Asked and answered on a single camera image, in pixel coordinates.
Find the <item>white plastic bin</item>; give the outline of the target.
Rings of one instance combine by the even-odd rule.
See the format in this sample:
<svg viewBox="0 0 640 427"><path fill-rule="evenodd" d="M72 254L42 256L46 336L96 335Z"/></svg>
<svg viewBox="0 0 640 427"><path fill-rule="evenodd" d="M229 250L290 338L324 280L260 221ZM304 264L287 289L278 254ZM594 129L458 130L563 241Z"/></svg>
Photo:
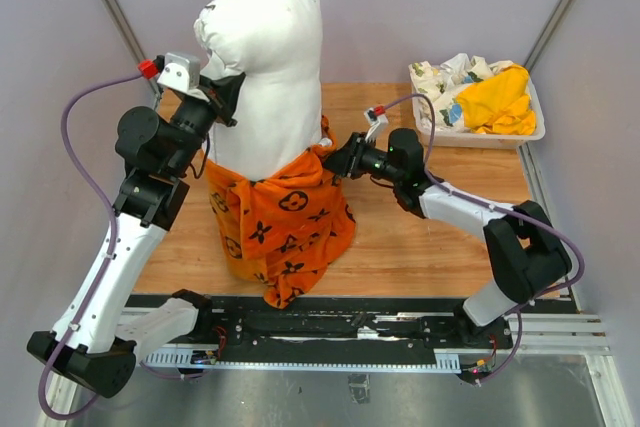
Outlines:
<svg viewBox="0 0 640 427"><path fill-rule="evenodd" d="M530 107L536 116L536 128L531 135L498 135L498 134L474 134L468 132L436 131L434 146L459 147L459 148L479 148L479 149L517 149L528 142L541 140L545 133L544 116L536 88L531 81L528 81L527 93L530 96ZM412 99L412 113L415 119L416 131L422 144L428 147L430 140L430 128L423 122L426 119L421 111L419 99Z"/></svg>

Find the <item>orange black-patterned plush pillowcase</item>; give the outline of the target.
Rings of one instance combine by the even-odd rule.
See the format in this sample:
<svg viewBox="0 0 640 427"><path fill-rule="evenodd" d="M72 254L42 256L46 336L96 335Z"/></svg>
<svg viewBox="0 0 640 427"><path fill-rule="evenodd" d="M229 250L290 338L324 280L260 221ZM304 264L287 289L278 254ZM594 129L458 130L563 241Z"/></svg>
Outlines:
<svg viewBox="0 0 640 427"><path fill-rule="evenodd" d="M206 163L209 202L229 271L265 287L265 302L284 309L308 293L350 247L356 220L340 176L323 166L336 151L329 123L321 143L265 180Z"/></svg>

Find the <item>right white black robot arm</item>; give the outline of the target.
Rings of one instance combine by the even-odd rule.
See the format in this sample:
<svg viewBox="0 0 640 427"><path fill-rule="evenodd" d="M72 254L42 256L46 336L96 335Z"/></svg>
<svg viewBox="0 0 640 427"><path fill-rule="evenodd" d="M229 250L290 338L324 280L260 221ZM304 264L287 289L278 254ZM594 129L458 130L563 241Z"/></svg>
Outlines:
<svg viewBox="0 0 640 427"><path fill-rule="evenodd" d="M494 203L433 176L423 145L411 129L393 130L385 150L354 133L324 166L342 178L368 175L385 180L405 211L484 241L492 279L454 311L453 334L463 346L480 344L490 324L545 294L571 270L565 241L539 204Z"/></svg>

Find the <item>white pillow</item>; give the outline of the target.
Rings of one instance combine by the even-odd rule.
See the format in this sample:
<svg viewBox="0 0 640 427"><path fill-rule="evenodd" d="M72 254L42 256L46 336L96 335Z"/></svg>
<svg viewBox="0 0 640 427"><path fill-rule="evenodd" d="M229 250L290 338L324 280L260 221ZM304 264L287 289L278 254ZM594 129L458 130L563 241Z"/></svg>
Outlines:
<svg viewBox="0 0 640 427"><path fill-rule="evenodd" d="M211 80L242 75L233 127L214 126L209 158L250 180L320 143L320 0L212 0L194 22Z"/></svg>

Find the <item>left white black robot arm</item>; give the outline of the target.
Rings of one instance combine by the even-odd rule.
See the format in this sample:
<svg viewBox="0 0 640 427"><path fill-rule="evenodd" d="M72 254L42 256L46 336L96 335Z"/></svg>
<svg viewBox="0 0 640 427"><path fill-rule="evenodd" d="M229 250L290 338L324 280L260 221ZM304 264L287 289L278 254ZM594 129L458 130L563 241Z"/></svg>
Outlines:
<svg viewBox="0 0 640 427"><path fill-rule="evenodd" d="M106 204L103 245L64 315L27 344L46 372L111 398L141 361L169 341L186 336L200 343L212 335L211 301L185 289L129 324L119 319L142 268L177 218L189 191L184 178L211 127L235 125L244 80L201 78L201 90L181 94L169 120L145 106L121 117L115 149L126 175L115 201Z"/></svg>

